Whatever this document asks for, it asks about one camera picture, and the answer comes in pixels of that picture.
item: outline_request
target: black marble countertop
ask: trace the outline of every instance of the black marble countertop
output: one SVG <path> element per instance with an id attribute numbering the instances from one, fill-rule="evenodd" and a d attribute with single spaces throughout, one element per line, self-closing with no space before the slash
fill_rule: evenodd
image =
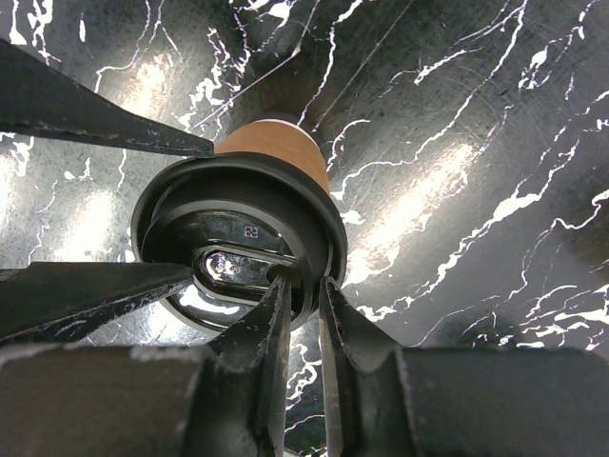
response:
<path id="1" fill-rule="evenodd" d="M 125 109 L 214 141 L 271 109 L 306 119 L 344 292 L 399 342 L 601 356 L 606 24 L 606 0 L 0 0 L 2 38 Z M 131 212 L 172 160 L 0 133 L 0 268 L 132 261 Z M 88 343 L 208 338 L 153 305 Z M 302 455 L 324 452 L 318 339 L 315 320 L 292 334 Z"/>

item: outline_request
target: marble surface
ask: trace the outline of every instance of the marble surface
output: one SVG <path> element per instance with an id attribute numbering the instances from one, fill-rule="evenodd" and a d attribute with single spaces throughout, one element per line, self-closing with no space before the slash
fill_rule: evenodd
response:
<path id="1" fill-rule="evenodd" d="M 0 0 L 2 38 L 125 109 L 216 141 L 270 109 L 314 126 L 344 292 L 401 343 L 603 357 L 607 23 L 606 0 Z M 0 268 L 131 261 L 172 160 L 0 133 Z M 208 338 L 153 305 L 88 343 Z M 301 455 L 324 453 L 321 375 L 312 320 L 290 354 Z"/>

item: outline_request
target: glossy black surface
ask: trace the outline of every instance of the glossy black surface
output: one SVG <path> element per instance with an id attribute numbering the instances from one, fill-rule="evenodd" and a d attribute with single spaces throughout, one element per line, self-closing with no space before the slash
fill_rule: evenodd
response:
<path id="1" fill-rule="evenodd" d="M 219 140 L 270 109 L 306 118 L 347 226 L 344 292 L 401 343 L 609 355 L 606 0 L 0 11 L 0 36 L 173 127 Z M 133 206 L 171 159 L 0 138 L 2 268 L 132 260 Z M 324 448 L 318 337 L 292 333 L 286 445 L 303 455 Z M 89 341 L 207 338 L 153 306 Z"/>

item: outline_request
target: brown cup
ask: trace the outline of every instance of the brown cup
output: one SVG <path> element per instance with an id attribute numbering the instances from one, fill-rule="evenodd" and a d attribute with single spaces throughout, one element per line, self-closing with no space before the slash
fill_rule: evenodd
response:
<path id="1" fill-rule="evenodd" d="M 277 119 L 264 119 L 233 131 L 215 147 L 216 154 L 258 152 L 281 159 L 310 176 L 330 193 L 325 161 L 319 147 L 300 127 Z"/>

